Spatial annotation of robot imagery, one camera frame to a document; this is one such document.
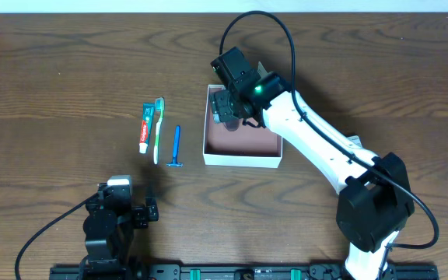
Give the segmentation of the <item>blue disposable razor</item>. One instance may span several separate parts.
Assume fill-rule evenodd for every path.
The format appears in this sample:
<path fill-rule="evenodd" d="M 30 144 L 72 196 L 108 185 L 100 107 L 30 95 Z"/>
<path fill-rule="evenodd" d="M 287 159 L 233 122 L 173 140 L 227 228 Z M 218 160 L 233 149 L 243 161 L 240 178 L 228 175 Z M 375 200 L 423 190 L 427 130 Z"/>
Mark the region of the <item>blue disposable razor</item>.
<path fill-rule="evenodd" d="M 172 159 L 170 162 L 166 164 L 168 167 L 182 167 L 183 163 L 178 161 L 178 153 L 180 147 L 180 125 L 175 127 L 174 138 L 173 138 L 173 151 L 172 151 Z"/>

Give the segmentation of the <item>white lotion tube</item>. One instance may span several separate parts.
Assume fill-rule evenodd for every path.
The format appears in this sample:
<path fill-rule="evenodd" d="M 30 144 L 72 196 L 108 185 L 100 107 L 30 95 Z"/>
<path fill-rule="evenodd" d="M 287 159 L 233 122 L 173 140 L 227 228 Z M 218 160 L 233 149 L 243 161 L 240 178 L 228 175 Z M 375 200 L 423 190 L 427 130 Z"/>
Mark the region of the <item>white lotion tube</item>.
<path fill-rule="evenodd" d="M 258 62 L 257 72 L 261 78 L 264 78 L 268 74 L 267 70 L 264 68 L 260 61 Z"/>

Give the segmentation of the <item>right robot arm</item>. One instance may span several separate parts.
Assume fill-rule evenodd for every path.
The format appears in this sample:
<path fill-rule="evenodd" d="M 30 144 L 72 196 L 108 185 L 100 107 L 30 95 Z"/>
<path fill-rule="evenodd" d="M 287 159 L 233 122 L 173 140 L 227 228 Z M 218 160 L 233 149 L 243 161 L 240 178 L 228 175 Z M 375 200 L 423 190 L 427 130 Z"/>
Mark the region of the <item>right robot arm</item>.
<path fill-rule="evenodd" d="M 404 162 L 353 143 L 315 113 L 290 82 L 275 72 L 260 73 L 237 47 L 211 66 L 224 85 L 210 101 L 215 122 L 253 118 L 297 148 L 338 195 L 336 223 L 350 243 L 349 275 L 383 275 L 387 253 L 415 211 Z"/>

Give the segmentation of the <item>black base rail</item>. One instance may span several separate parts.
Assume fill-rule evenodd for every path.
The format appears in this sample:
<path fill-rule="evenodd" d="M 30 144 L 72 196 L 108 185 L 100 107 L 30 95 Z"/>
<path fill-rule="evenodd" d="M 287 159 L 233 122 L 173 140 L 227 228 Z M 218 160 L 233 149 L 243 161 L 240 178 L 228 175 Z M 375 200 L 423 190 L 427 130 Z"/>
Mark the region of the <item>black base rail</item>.
<path fill-rule="evenodd" d="M 152 280 L 308 280 L 350 279 L 339 264 L 312 264 L 308 266 L 179 266 L 177 264 L 153 265 L 147 272 L 140 271 L 132 279 Z M 439 280 L 434 265 L 390 264 L 383 273 L 383 280 Z"/>

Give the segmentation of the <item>Colgate toothpaste tube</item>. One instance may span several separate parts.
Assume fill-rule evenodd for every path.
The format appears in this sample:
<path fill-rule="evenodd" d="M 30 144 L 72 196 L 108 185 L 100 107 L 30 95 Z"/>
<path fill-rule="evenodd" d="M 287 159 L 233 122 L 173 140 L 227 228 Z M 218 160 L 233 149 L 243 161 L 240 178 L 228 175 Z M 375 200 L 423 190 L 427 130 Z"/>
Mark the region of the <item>Colgate toothpaste tube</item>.
<path fill-rule="evenodd" d="M 142 126 L 139 138 L 139 152 L 146 154 L 149 147 L 149 139 L 152 130 L 152 119 L 154 118 L 156 105 L 154 103 L 143 103 Z"/>

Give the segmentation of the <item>green white soap box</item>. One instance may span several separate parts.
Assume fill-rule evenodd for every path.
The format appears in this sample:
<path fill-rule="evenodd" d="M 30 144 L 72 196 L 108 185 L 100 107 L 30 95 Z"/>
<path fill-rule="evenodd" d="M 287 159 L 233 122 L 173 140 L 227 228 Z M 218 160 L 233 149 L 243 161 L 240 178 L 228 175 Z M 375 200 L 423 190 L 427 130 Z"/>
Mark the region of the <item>green white soap box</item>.
<path fill-rule="evenodd" d="M 352 135 L 352 136 L 348 136 L 348 140 L 350 140 L 351 142 L 353 142 L 355 145 L 357 145 L 358 147 L 362 148 L 362 143 L 361 140 L 359 138 L 358 135 Z"/>

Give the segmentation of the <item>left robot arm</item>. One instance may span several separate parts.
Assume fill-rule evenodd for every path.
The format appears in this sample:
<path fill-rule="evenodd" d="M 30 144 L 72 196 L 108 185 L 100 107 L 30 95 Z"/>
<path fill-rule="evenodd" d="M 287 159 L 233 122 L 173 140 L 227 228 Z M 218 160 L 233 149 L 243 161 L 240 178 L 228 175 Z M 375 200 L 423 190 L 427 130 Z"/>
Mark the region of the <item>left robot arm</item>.
<path fill-rule="evenodd" d="M 134 231 L 159 220 L 156 197 L 148 191 L 145 202 L 131 203 L 131 185 L 99 184 L 97 197 L 86 203 L 89 216 L 83 223 L 89 275 L 135 275 L 128 256 Z"/>

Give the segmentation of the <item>clear pump bottle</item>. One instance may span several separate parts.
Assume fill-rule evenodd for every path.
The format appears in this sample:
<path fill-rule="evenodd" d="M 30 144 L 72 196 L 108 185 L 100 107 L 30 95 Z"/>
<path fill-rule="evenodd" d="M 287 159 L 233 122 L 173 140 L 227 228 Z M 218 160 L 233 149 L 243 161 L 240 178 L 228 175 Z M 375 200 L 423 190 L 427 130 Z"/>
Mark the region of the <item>clear pump bottle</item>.
<path fill-rule="evenodd" d="M 223 122 L 222 124 L 227 131 L 236 131 L 242 125 L 242 121 L 240 119 L 233 119 L 231 121 Z"/>

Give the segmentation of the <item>white open cardboard box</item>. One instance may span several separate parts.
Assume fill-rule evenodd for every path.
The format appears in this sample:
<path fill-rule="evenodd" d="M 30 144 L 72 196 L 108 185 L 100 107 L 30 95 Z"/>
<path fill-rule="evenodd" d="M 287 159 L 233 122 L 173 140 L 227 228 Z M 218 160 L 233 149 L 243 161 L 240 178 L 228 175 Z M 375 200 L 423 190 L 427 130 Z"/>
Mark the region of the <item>white open cardboard box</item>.
<path fill-rule="evenodd" d="M 282 161 L 282 137 L 267 128 L 242 125 L 227 131 L 216 124 L 209 101 L 205 108 L 202 154 L 207 166 L 277 168 Z"/>

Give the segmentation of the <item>green white toothbrush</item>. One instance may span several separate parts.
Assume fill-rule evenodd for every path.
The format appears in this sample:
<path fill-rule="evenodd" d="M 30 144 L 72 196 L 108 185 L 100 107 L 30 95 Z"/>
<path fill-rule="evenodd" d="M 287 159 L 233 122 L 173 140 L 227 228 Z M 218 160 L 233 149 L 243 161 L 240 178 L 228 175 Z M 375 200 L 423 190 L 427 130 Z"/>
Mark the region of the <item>green white toothbrush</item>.
<path fill-rule="evenodd" d="M 153 162 L 155 165 L 157 165 L 159 163 L 159 137 L 164 117 L 165 99 L 163 97 L 157 98 L 155 101 L 155 105 L 156 111 L 159 112 L 159 119 L 156 122 L 156 138 L 153 150 Z"/>

